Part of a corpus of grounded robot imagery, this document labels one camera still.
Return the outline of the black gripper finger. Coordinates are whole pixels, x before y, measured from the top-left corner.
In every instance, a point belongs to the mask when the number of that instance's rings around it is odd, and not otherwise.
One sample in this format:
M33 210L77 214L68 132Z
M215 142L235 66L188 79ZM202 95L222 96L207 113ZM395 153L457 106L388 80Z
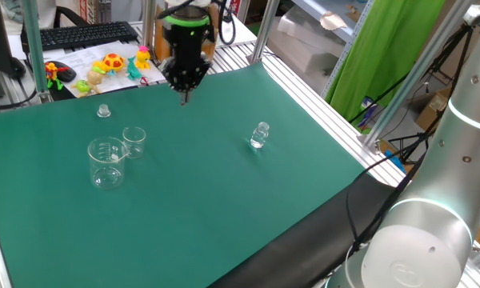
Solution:
M176 59L173 56L164 59L159 66L159 70L169 83L170 88L179 93L180 103L186 103L186 81L182 70L176 63Z
M211 62L209 60L201 60L195 68L186 70L184 75L184 102L190 100L190 92L199 86L209 68L211 68Z

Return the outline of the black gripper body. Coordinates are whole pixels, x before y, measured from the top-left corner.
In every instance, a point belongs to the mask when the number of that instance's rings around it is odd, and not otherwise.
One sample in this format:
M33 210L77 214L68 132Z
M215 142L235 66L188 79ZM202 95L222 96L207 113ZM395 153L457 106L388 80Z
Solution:
M214 42L213 26L180 26L169 24L162 28L162 35L170 47L170 56L165 60L166 70L176 72L204 72L209 63L202 55L205 40Z

